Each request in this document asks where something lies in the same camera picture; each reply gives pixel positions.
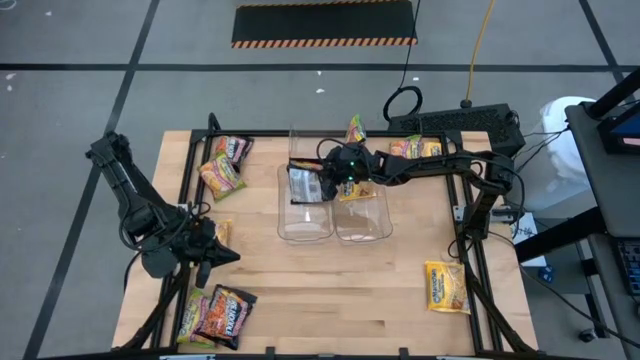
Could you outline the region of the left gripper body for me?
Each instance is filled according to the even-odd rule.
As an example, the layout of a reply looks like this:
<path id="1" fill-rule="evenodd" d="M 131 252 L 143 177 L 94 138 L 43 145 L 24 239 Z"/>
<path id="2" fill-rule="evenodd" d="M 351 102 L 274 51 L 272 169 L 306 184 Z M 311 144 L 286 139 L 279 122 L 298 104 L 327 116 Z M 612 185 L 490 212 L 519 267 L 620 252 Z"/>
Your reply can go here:
<path id="1" fill-rule="evenodd" d="M 182 244 L 182 261 L 214 265 L 217 261 L 216 223 L 203 218 L 191 218 L 187 221 Z"/>

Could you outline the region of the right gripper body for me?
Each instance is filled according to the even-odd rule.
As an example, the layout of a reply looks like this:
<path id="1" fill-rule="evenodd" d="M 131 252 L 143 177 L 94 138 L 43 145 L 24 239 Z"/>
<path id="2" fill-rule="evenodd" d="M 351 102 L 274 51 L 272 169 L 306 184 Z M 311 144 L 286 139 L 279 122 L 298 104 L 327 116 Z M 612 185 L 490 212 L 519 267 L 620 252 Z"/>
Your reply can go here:
<path id="1" fill-rule="evenodd" d="M 325 157 L 325 179 L 333 184 L 372 181 L 375 160 L 363 143 L 336 146 Z"/>

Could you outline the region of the pink shrimp ramen packet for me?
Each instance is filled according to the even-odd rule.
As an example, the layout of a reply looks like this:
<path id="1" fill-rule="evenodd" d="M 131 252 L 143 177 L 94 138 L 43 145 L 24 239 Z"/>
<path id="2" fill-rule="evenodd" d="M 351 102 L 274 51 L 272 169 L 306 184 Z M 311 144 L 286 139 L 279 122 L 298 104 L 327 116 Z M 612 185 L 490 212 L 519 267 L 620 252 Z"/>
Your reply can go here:
<path id="1" fill-rule="evenodd" d="M 366 130 L 359 114 L 354 115 L 349 121 L 346 132 L 346 143 L 360 143 L 366 140 Z"/>

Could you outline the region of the orange green ramen packet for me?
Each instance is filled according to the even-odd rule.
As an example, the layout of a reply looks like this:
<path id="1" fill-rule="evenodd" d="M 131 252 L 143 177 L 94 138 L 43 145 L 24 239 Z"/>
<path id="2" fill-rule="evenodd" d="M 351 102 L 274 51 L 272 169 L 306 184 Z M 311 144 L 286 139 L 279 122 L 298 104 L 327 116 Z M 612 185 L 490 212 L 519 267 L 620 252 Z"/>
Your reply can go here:
<path id="1" fill-rule="evenodd" d="M 411 135 L 402 140 L 392 141 L 389 144 L 391 155 L 401 156 L 406 159 L 417 159 L 422 156 L 422 143 L 420 135 Z"/>
<path id="2" fill-rule="evenodd" d="M 211 190 L 215 202 L 246 187 L 246 183 L 223 152 L 216 153 L 210 161 L 201 165 L 198 171 L 205 185 Z"/>

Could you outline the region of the clear plastic bin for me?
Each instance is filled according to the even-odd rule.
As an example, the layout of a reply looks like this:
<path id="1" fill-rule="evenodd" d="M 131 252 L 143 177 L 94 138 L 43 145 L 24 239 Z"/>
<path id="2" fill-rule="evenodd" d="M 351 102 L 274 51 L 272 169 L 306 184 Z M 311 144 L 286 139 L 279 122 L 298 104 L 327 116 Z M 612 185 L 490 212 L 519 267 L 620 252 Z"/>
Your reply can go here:
<path id="1" fill-rule="evenodd" d="M 375 183 L 377 196 L 344 201 L 338 194 L 333 202 L 333 221 L 337 237 L 345 244 L 366 244 L 388 238 L 393 232 L 385 188 Z"/>
<path id="2" fill-rule="evenodd" d="M 288 166 L 278 168 L 278 235 L 293 244 L 319 242 L 333 234 L 333 208 L 330 202 L 293 204 Z"/>
<path id="3" fill-rule="evenodd" d="M 335 147 L 366 141 L 365 135 L 353 135 L 336 130 L 296 130 L 289 133 L 289 157 L 321 159 Z"/>

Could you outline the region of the black orange ramen packet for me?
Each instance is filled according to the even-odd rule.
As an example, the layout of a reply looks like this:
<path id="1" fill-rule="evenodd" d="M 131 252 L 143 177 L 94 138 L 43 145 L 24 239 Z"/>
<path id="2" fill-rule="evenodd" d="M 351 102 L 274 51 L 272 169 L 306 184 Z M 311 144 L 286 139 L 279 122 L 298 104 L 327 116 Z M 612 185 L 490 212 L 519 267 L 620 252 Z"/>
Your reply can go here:
<path id="1" fill-rule="evenodd" d="M 218 284 L 195 334 L 231 350 L 239 348 L 240 333 L 258 298 L 246 291 Z"/>

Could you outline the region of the green pink ramen packet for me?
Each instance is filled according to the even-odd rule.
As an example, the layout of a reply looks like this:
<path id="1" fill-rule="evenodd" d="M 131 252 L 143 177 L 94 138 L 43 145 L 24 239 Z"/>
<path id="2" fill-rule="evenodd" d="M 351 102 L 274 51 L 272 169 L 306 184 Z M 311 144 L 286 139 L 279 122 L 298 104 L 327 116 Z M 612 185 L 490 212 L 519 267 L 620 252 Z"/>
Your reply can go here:
<path id="1" fill-rule="evenodd" d="M 176 342 L 179 344 L 194 344 L 202 348 L 214 348 L 215 343 L 201 335 L 196 330 L 202 325 L 209 310 L 210 298 L 200 289 L 193 288 L 186 303 L 181 326 Z"/>

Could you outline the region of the black pink ramen packet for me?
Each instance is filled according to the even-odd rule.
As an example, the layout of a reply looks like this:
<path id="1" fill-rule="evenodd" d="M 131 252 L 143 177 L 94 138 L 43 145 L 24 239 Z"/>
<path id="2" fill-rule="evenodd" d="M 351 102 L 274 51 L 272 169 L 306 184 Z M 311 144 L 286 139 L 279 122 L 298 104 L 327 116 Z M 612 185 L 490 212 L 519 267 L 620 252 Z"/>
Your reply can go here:
<path id="1" fill-rule="evenodd" d="M 254 139 L 246 136 L 220 136 L 215 143 L 215 153 L 224 153 L 231 164 L 240 169 L 254 144 Z"/>

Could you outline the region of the black hazard-striped floor mat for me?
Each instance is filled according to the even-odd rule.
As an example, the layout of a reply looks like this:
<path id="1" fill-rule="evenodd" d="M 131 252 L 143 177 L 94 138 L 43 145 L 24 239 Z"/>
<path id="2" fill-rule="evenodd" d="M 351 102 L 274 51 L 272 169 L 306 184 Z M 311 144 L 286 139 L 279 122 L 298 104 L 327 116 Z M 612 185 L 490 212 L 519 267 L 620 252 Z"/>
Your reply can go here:
<path id="1" fill-rule="evenodd" d="M 410 46 L 418 43 L 410 0 L 248 4 L 236 8 L 234 49 Z"/>

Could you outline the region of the white paper sheet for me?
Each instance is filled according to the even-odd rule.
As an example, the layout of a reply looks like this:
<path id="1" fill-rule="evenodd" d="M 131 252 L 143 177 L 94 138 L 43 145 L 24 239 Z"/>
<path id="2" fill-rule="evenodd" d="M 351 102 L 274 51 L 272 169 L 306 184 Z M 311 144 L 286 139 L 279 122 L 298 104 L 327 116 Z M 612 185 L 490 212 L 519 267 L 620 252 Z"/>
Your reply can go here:
<path id="1" fill-rule="evenodd" d="M 518 244 L 538 234 L 538 229 L 531 212 L 526 212 L 516 223 L 511 225 L 512 242 Z M 542 268 L 547 266 L 544 256 L 538 256 L 521 263 L 523 267 Z"/>

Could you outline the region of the white plastic bag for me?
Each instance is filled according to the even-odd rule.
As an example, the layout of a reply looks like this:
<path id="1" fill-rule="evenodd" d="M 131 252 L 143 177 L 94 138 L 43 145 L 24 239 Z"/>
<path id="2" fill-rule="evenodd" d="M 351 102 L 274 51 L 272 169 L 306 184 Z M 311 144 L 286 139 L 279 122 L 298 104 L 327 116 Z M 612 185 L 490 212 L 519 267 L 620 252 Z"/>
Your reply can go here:
<path id="1" fill-rule="evenodd" d="M 525 148 L 515 156 L 515 170 L 524 180 L 510 200 L 539 212 L 573 206 L 591 192 L 565 110 L 586 102 L 586 97 L 565 96 L 540 109 L 540 121 L 525 136 Z"/>

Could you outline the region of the black cart support bar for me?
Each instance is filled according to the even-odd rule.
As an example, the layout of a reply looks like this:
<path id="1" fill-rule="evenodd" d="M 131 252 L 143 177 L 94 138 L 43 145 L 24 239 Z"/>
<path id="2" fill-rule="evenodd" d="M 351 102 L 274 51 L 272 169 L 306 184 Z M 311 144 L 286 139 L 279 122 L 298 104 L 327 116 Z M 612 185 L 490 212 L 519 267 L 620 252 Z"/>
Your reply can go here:
<path id="1" fill-rule="evenodd" d="M 595 103 L 589 104 L 586 107 L 586 113 L 591 118 L 601 118 L 638 89 L 640 89 L 640 68 L 626 76 Z"/>
<path id="2" fill-rule="evenodd" d="M 518 262 L 523 263 L 605 231 L 602 213 L 594 207 L 519 242 L 515 245 L 515 252 Z"/>

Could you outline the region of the grey equipment cart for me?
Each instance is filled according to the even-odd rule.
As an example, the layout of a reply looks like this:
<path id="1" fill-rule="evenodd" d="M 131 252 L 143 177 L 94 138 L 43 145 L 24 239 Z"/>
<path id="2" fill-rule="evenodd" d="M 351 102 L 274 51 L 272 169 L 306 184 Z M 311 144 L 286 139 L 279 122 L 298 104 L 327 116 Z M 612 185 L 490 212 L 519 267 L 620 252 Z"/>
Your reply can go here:
<path id="1" fill-rule="evenodd" d="M 640 238 L 640 155 L 607 153 L 582 104 L 565 113 L 607 231 Z"/>

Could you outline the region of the black keyboard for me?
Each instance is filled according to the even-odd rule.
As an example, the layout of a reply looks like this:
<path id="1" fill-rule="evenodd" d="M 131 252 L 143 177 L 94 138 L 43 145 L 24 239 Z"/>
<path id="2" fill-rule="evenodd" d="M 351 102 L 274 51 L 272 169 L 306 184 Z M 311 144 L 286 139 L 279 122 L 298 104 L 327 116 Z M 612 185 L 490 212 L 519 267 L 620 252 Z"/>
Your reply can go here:
<path id="1" fill-rule="evenodd" d="M 640 240 L 618 241 L 614 254 L 628 293 L 640 297 Z"/>

